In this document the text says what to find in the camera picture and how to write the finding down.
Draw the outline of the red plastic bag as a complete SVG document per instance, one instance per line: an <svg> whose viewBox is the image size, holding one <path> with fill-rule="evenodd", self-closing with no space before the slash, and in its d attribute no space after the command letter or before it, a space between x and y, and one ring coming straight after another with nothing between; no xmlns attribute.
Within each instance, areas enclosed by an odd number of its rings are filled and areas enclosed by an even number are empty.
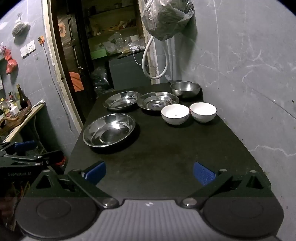
<svg viewBox="0 0 296 241"><path fill-rule="evenodd" d="M16 70L18 63L15 59L12 58L10 49L5 49L4 58L7 61L6 73L11 74Z"/></svg>

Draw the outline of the white ceramic bowl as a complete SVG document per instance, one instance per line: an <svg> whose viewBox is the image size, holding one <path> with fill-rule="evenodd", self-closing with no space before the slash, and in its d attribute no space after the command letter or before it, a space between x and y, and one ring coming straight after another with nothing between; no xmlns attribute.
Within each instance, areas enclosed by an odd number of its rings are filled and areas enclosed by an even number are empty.
<svg viewBox="0 0 296 241"><path fill-rule="evenodd" d="M217 108L207 102L196 102L190 105L190 112L196 121L207 123L215 118Z"/></svg>
<svg viewBox="0 0 296 241"><path fill-rule="evenodd" d="M190 110L182 104L170 104L161 109L161 115L166 123L178 126L187 121Z"/></svg>

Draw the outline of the steel plate with sticker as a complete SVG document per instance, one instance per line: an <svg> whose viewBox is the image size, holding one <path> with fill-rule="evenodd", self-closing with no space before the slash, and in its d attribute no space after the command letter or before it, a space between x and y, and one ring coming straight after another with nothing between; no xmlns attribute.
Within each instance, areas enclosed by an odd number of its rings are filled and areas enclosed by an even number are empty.
<svg viewBox="0 0 296 241"><path fill-rule="evenodd" d="M164 91L149 92L141 95L137 105L145 110L159 111L170 104L178 104L179 98L172 93Z"/></svg>

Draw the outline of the white wall switch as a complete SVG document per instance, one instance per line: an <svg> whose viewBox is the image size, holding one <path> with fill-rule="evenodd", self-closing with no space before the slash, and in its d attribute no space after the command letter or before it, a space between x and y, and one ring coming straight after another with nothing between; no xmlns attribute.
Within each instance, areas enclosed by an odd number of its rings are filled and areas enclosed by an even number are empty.
<svg viewBox="0 0 296 241"><path fill-rule="evenodd" d="M25 58L30 53L34 52L36 50L35 42L34 40L30 41L27 45L24 45L20 49L20 54L22 58Z"/></svg>

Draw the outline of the dark glass bottle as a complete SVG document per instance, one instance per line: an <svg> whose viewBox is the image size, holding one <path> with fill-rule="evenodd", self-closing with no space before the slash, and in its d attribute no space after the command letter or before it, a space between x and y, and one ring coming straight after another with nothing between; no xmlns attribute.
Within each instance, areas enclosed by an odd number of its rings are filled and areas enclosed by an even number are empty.
<svg viewBox="0 0 296 241"><path fill-rule="evenodd" d="M31 108L32 107L32 104L29 101L29 99L25 96L25 94L23 93L20 85L17 84L16 87L17 87L17 90L18 90L18 93L19 93L19 97L20 97L19 102L20 102L21 109Z"/></svg>

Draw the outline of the wooden side shelf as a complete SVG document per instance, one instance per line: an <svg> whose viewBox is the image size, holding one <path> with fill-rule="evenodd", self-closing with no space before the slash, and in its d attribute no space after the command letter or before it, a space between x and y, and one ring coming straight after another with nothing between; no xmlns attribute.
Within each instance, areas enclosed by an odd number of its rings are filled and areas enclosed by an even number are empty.
<svg viewBox="0 0 296 241"><path fill-rule="evenodd" d="M21 129L45 106L41 99L34 106L27 107L11 118L1 119L1 143L11 142Z"/></svg>

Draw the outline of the hanging plastic bag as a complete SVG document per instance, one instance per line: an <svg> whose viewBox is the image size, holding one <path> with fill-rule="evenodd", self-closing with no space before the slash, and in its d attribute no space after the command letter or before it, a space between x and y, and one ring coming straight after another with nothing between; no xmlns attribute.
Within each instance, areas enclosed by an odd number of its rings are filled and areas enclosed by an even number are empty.
<svg viewBox="0 0 296 241"><path fill-rule="evenodd" d="M150 35L165 41L182 32L194 13L189 0L150 0L144 5L142 21Z"/></svg>

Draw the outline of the grey cabinet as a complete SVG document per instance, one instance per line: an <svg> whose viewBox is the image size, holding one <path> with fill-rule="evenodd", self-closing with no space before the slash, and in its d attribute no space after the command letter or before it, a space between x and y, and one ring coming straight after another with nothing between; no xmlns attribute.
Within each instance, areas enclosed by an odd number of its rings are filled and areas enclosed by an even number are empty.
<svg viewBox="0 0 296 241"><path fill-rule="evenodd" d="M109 60L111 79L115 90L151 85L151 80L142 71L143 51Z"/></svg>

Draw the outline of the large steel plate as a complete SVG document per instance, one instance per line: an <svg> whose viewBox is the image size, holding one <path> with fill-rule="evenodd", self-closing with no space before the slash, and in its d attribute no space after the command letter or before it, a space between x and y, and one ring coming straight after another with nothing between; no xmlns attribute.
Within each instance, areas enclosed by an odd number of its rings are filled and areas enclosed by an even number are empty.
<svg viewBox="0 0 296 241"><path fill-rule="evenodd" d="M125 113L112 113L90 123L83 131L83 141L93 148L115 145L135 129L135 119Z"/></svg>

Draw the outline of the deep steel bowl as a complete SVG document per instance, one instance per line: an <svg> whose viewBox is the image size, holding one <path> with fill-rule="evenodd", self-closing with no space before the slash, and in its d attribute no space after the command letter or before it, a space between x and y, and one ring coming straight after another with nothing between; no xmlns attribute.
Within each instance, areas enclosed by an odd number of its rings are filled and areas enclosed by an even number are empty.
<svg viewBox="0 0 296 241"><path fill-rule="evenodd" d="M196 96L200 92L201 86L194 82L179 81L171 84L170 88L174 95L187 98Z"/></svg>

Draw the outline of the orange stool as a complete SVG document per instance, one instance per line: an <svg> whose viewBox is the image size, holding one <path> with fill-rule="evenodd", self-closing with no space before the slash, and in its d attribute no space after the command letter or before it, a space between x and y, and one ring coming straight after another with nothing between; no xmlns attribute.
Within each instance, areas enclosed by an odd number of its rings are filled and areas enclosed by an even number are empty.
<svg viewBox="0 0 296 241"><path fill-rule="evenodd" d="M69 74L70 74L70 77L71 77L71 81L72 81L74 90L76 92L84 90L84 87L83 87L83 84L82 84L79 73L70 71Z"/></svg>

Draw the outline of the grey hanging bag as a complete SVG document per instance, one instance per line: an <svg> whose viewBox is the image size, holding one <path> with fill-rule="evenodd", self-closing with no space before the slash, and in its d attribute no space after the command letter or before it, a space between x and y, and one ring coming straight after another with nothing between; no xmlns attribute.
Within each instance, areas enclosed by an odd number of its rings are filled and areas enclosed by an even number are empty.
<svg viewBox="0 0 296 241"><path fill-rule="evenodd" d="M14 38L20 36L24 30L27 28L28 23L22 21L22 13L18 13L17 20L15 21L15 25L12 30L12 36Z"/></svg>

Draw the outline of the green box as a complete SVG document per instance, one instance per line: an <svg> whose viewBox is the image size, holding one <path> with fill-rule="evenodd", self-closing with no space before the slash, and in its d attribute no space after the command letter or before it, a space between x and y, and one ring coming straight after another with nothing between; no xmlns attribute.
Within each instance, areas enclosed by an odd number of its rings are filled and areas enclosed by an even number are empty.
<svg viewBox="0 0 296 241"><path fill-rule="evenodd" d="M91 55L91 59L99 59L99 58L103 58L103 57L106 57L107 56L107 51L105 48L101 48L99 50L96 50L96 51L92 51L90 53Z"/></svg>

